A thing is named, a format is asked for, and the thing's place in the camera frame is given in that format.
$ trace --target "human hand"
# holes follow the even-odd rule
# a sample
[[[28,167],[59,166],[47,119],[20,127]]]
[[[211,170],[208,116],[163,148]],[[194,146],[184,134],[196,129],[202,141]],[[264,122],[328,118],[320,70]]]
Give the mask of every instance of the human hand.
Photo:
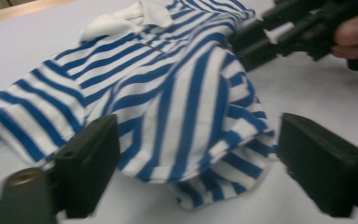
[[[341,23],[335,32],[332,54],[338,58],[358,59],[358,17]]]

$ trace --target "white table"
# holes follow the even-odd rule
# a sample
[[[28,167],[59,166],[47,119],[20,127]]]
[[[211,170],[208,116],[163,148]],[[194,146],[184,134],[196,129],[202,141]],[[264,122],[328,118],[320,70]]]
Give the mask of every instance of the white table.
[[[76,44],[79,31],[93,18],[131,5],[135,0],[76,0],[34,14],[0,22],[0,90],[23,77],[54,53]],[[261,12],[269,0],[243,0]],[[272,124],[282,112],[298,114],[358,146],[358,73],[327,57],[313,63],[302,53],[268,63],[249,74]],[[0,142],[0,183],[26,164]],[[235,199],[187,212],[161,185],[146,185],[116,173],[95,217],[62,223],[98,224],[344,224],[318,210],[280,162],[264,173],[255,190]]]

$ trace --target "shirt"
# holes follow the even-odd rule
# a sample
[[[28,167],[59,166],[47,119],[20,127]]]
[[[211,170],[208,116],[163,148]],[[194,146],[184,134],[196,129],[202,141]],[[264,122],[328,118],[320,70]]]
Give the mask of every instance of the shirt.
[[[0,139],[32,164],[117,114],[118,169],[167,184],[192,209],[260,177],[274,132],[227,37],[254,16],[236,0],[141,0],[0,91]]]

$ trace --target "shirt collar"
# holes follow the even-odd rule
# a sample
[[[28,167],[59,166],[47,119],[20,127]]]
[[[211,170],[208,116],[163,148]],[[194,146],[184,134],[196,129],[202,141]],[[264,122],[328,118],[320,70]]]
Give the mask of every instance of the shirt collar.
[[[141,25],[131,20],[136,18],[142,18]],[[82,31],[80,41],[88,41],[102,35],[120,38],[129,33],[139,33],[142,25],[169,27],[172,25],[170,12],[161,4],[139,0],[131,7],[96,18]]]

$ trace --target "striped shirt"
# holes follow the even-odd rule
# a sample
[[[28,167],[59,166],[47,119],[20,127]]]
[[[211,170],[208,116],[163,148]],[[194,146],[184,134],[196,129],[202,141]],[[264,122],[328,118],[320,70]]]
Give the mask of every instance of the striped shirt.
[[[187,209],[237,196],[274,150],[255,90],[227,49],[252,16],[237,0],[142,0],[103,15],[79,46],[0,91],[0,139],[41,164],[114,113],[124,175],[169,183]]]

